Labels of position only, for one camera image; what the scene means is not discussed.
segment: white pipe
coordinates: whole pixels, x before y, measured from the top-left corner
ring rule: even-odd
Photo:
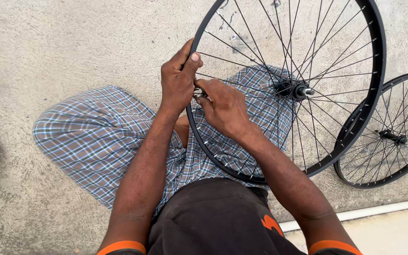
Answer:
[[[368,208],[353,210],[353,211],[348,211],[348,212],[339,212],[336,215],[338,216],[338,219],[340,221],[347,221],[347,220],[358,219],[361,217],[372,216],[372,215],[377,215],[377,214],[382,214],[382,213],[387,213],[387,212],[395,212],[395,211],[400,211],[400,210],[405,210],[405,209],[408,209],[408,201],[384,205],[384,206],[368,207]],[[282,222],[280,223],[280,228],[281,230],[283,230],[283,232],[300,229],[297,221]]]

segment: checkered fabric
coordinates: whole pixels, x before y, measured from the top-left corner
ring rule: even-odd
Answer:
[[[276,100],[273,84],[279,76],[287,77],[288,72],[268,67],[274,75],[264,67],[253,66],[240,70],[224,83],[247,94],[251,120],[280,147],[292,123],[292,102]],[[208,125],[201,107],[194,100],[191,103],[200,136],[217,154],[216,158],[245,174],[262,176],[255,160],[233,140]],[[49,159],[111,209],[121,178],[154,117],[155,112],[135,96],[121,88],[106,86],[74,95],[47,109],[35,122],[33,137]],[[173,132],[166,167],[165,188],[155,215],[179,188],[191,182],[210,177],[234,179],[212,163],[191,129],[187,149]],[[241,183],[247,187],[268,188]]]

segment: bicycle wheel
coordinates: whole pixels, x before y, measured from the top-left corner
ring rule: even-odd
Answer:
[[[372,0],[218,0],[196,32],[194,51],[204,61],[197,78],[241,90],[250,119],[308,176],[333,164],[359,136],[363,121],[337,140],[364,98],[360,118],[370,118],[386,61]],[[235,179],[266,184],[256,161],[208,125],[194,99],[187,115],[216,166]]]
[[[385,83],[381,93],[365,130],[334,164],[339,177],[355,188],[382,186],[408,173],[408,74]],[[344,127],[350,130],[356,121],[349,118]]]

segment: hand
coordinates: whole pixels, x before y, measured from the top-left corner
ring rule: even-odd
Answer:
[[[195,85],[211,98],[196,98],[204,109],[205,118],[225,136],[240,142],[250,131],[258,130],[248,117],[245,95],[232,85],[223,84],[218,79],[199,79]]]
[[[196,79],[196,70],[203,66],[201,55],[197,52],[194,52],[187,60],[194,39],[188,40],[170,61],[161,66],[160,109],[165,109],[173,114],[179,115],[190,103],[195,88],[193,82]]]

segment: hub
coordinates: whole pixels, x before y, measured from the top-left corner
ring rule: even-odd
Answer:
[[[275,93],[280,98],[289,98],[296,102],[302,101],[308,96],[314,95],[314,90],[303,80],[280,80],[275,84]]]
[[[378,133],[378,135],[380,136],[380,139],[388,139],[388,140],[394,142],[394,144],[396,144],[396,145],[400,145],[400,144],[401,145],[408,145],[407,138],[404,135],[397,136],[397,135],[393,134],[390,129],[386,129],[386,130],[383,130],[383,131],[380,131],[380,132],[379,132],[379,130],[374,130],[374,132]]]

